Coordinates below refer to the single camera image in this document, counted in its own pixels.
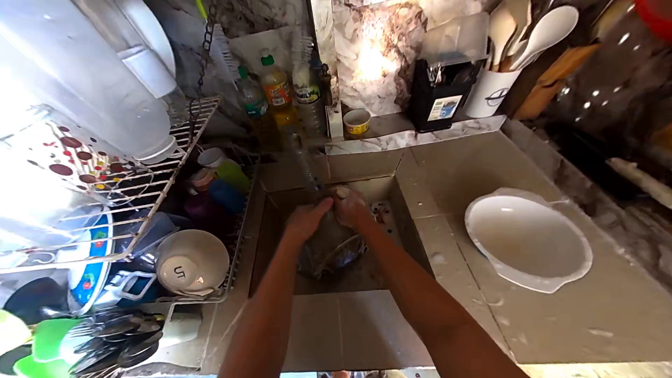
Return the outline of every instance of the white basin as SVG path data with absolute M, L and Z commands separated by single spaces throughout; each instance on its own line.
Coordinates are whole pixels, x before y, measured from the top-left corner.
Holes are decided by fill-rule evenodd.
M 464 222 L 497 274 L 531 290 L 553 293 L 593 263 L 581 230 L 536 194 L 498 189 L 474 200 Z

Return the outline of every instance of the green object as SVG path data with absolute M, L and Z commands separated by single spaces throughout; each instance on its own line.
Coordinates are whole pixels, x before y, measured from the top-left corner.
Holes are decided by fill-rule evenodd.
M 39 363 L 33 356 L 26 356 L 16 361 L 14 373 L 24 378 L 69 378 L 70 366 L 63 360 L 54 360 L 48 363 Z
M 30 330 L 23 320 L 0 309 L 0 356 L 30 339 Z
M 80 320 L 50 319 L 43 320 L 35 328 L 33 336 L 33 358 L 39 363 L 60 359 L 60 342 L 68 331 Z
M 250 179 L 243 173 L 241 166 L 230 159 L 224 160 L 217 167 L 217 176 L 243 195 L 250 190 Z
M 201 13 L 201 17 L 203 17 L 205 20 L 208 19 L 208 12 L 206 12 L 206 8 L 203 6 L 203 1 L 202 0 L 196 0 L 196 7 L 198 8 L 198 13 Z
M 241 74 L 241 79 L 247 79 L 247 69 L 244 66 L 238 67 L 238 73 Z
M 275 59 L 273 59 L 273 55 L 266 55 L 261 57 L 261 65 L 262 66 L 272 66 L 275 63 Z

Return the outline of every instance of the forearm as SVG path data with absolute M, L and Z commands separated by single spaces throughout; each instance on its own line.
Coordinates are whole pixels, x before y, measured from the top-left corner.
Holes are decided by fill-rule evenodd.
M 280 374 L 287 352 L 296 257 L 301 245 L 301 241 L 283 236 L 233 334 L 220 377 L 266 378 Z
M 442 377 L 527 377 L 469 312 L 375 221 L 365 221 L 358 231 L 375 255 L 394 301 Z
M 399 309 L 423 341 L 436 335 L 440 328 L 472 321 L 459 302 L 406 251 L 395 245 L 374 220 L 360 223 L 358 231 L 375 255 Z

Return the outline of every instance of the gray tile countertop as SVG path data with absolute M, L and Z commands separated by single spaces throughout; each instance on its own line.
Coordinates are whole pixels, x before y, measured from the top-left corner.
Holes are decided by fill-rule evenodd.
M 503 133 L 495 130 L 409 148 L 330 155 L 317 161 L 326 182 L 395 176 L 437 281 L 495 342 L 521 364 L 672 361 L 672 301 L 667 291 L 619 254 L 620 247 L 574 205 Z M 264 190 L 300 186 L 291 162 L 263 168 L 251 201 Z M 591 271 L 552 295 L 498 276 L 464 229 L 464 209 L 500 187 L 528 190 L 554 202 L 588 237 Z M 199 375 L 216 374 L 235 318 L 247 300 L 262 206 L 254 204 L 231 296 L 202 326 Z M 389 291 L 294 297 L 284 371 L 399 369 L 432 366 Z

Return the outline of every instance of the kitchen sink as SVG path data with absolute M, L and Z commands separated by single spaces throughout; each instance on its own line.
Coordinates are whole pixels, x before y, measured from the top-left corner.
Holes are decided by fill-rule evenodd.
M 429 260 L 394 176 L 341 183 L 358 190 L 371 204 L 380 226 L 394 242 L 433 276 Z M 249 295 L 256 291 L 275 250 L 280 242 L 284 224 L 294 208 L 310 203 L 311 195 L 305 189 L 282 190 L 266 193 L 263 216 Z M 323 275 L 320 280 L 297 274 L 295 295 L 340 293 L 387 289 L 377 263 L 370 252 L 335 274 Z

